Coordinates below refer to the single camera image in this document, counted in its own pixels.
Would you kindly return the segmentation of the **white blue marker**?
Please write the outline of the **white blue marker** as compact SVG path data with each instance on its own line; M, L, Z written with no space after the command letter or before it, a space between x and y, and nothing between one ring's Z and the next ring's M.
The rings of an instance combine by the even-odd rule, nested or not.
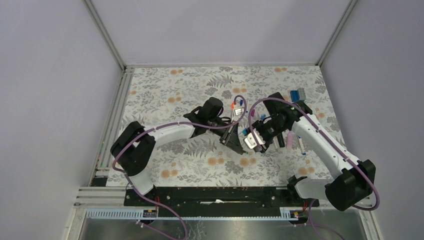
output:
M298 142L299 142L299 147L300 147L301 154L303 156L305 156L306 155L306 150L305 150L305 147L304 147L304 144L303 144L303 140L302 140L302 138L300 136L298 136Z

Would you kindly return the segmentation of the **black highlighter blue cap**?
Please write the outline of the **black highlighter blue cap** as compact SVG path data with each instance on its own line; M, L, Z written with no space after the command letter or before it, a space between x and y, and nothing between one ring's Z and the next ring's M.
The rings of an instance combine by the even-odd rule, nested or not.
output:
M277 137L278 146L280 148L284 148L285 147L285 141L284 141L283 134L279 133L276 137Z

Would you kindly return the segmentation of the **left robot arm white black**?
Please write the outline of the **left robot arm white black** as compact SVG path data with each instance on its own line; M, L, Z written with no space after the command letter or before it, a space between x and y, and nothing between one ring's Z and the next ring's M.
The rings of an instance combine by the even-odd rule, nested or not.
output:
M156 147L191 139L210 130L219 136L222 145L240 155L245 153L238 135L238 122L220 116L223 106L221 100L210 97L202 106L183 115L178 122L147 129L138 121L133 121L119 135L110 148L114 158L112 168L120 165L120 172L124 173L142 205L148 206L155 200L154 184L147 165Z

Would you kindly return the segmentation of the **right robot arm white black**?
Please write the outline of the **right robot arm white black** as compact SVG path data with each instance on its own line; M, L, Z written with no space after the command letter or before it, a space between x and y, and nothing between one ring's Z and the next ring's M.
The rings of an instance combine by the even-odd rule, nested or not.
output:
M381 198L374 185L376 166L371 160L360 160L335 140L318 121L313 111L302 101L286 101L277 92L251 105L251 110L263 103L270 117L266 122L252 122L248 116L250 130L246 140L253 141L251 149L267 150L266 143L276 135L289 130L300 137L320 158L329 170L332 181L300 177L293 180L287 191L287 201L293 206L306 199L325 200L339 211L350 207L374 211Z

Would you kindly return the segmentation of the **white grey marker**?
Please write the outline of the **white grey marker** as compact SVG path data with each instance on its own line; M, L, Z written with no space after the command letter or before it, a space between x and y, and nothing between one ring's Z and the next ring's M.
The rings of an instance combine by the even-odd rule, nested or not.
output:
M279 148L279 144L278 144L278 141L276 139L273 139L273 145L275 146L276 149Z

